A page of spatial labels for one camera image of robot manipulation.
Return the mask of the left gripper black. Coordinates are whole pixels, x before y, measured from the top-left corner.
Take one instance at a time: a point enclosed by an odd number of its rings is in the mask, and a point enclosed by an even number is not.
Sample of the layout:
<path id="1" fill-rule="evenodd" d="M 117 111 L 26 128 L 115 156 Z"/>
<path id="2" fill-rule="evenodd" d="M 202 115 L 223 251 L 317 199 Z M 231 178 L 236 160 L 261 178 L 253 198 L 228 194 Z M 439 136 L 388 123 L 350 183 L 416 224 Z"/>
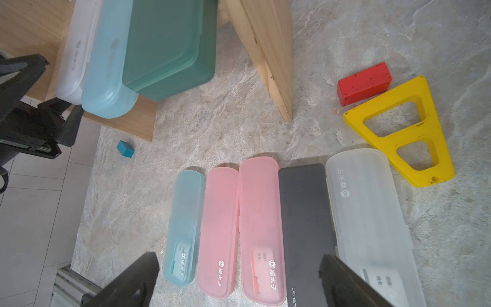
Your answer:
<path id="1" fill-rule="evenodd" d="M 2 159 L 13 159 L 19 153 L 55 159 L 61 145 L 72 147 L 76 141 L 84 115 L 80 105 L 59 98 L 38 107 L 20 102 L 48 64 L 41 54 L 1 59 L 1 77 L 17 73 L 1 83 Z"/>

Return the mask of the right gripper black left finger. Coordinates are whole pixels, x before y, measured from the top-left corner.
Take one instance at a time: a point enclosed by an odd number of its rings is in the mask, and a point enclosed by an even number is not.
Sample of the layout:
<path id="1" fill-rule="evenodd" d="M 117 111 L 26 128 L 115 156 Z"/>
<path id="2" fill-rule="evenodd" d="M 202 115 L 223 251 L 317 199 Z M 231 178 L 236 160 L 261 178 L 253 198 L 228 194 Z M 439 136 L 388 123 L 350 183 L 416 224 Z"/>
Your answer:
<path id="1" fill-rule="evenodd" d="M 154 252 L 142 254 L 98 294 L 84 295 L 83 306 L 149 306 L 159 274 Z"/>

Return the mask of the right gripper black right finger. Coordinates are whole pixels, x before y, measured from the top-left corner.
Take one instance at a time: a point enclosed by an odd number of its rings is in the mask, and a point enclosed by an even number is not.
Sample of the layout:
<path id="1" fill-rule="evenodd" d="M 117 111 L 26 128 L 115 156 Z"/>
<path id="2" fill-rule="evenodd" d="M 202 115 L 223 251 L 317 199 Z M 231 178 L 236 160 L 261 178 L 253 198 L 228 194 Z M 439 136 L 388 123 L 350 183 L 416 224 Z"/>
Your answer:
<path id="1" fill-rule="evenodd" d="M 335 255 L 324 255 L 319 268 L 328 306 L 393 307 Z"/>

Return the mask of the clear white pencil case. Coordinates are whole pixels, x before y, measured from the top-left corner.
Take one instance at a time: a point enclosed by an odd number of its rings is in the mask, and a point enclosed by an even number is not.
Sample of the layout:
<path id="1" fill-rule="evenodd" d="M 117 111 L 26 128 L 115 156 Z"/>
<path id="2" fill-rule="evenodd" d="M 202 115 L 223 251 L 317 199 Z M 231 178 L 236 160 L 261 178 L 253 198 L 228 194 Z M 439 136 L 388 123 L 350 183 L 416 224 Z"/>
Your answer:
<path id="1" fill-rule="evenodd" d="M 339 258 L 393 306 L 426 301 L 389 161 L 376 149 L 348 150 L 326 163 Z"/>

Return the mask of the frosted white pencil case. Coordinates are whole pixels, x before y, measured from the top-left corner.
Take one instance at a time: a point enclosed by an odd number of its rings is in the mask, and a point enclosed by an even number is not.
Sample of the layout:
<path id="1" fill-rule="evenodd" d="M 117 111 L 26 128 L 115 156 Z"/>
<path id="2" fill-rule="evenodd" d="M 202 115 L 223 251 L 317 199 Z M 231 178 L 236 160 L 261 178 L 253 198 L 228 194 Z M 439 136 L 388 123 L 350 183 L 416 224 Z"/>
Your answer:
<path id="1" fill-rule="evenodd" d="M 82 103 L 84 80 L 102 4 L 102 0 L 75 2 L 56 84 L 56 97 L 74 105 Z"/>

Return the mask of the light teal pencil case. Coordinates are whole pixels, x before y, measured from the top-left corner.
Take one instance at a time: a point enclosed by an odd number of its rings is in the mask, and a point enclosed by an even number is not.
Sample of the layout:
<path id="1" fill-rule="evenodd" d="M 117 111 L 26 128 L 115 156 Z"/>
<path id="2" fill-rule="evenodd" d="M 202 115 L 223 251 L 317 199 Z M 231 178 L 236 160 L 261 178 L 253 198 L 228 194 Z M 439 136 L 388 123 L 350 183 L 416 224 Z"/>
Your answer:
<path id="1" fill-rule="evenodd" d="M 175 180 L 162 270 L 178 287 L 190 284 L 196 272 L 205 186 L 205 176 L 194 170 L 181 171 Z"/>
<path id="2" fill-rule="evenodd" d="M 105 119 L 128 113 L 138 93 L 122 82 L 133 0 L 106 0 L 102 4 L 81 105 Z"/>

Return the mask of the black pencil case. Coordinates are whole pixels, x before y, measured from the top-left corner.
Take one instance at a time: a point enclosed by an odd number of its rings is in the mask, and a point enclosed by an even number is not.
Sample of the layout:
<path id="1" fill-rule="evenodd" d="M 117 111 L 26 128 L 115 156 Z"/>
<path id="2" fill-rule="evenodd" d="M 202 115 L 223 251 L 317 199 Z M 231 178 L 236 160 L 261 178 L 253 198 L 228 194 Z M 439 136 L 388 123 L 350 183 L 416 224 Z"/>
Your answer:
<path id="1" fill-rule="evenodd" d="M 289 306 L 327 306 L 319 268 L 335 254 L 325 167 L 279 170 L 281 218 Z"/>

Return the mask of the pink pencil case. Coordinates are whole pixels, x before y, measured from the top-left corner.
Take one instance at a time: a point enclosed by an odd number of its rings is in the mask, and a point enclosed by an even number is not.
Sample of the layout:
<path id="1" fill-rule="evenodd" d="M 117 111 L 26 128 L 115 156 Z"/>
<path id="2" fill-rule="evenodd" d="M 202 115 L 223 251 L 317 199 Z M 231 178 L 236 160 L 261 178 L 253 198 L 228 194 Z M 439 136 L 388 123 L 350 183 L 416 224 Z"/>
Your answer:
<path id="1" fill-rule="evenodd" d="M 239 168 L 242 289 L 250 300 L 267 306 L 286 299 L 279 170 L 271 157 L 248 159 Z"/>
<path id="2" fill-rule="evenodd" d="M 218 167 L 207 177 L 198 253 L 197 284 L 215 299 L 234 290 L 239 218 L 239 173 Z"/>

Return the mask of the dark green pencil case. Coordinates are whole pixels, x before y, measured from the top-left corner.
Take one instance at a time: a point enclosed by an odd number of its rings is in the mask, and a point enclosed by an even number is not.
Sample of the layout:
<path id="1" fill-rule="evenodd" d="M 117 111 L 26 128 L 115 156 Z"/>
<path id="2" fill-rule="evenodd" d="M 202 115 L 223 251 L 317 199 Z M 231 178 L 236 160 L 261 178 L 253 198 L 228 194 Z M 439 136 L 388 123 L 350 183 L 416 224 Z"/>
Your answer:
<path id="1" fill-rule="evenodd" d="M 122 83 L 159 102 L 216 71 L 217 1 L 134 1 Z"/>

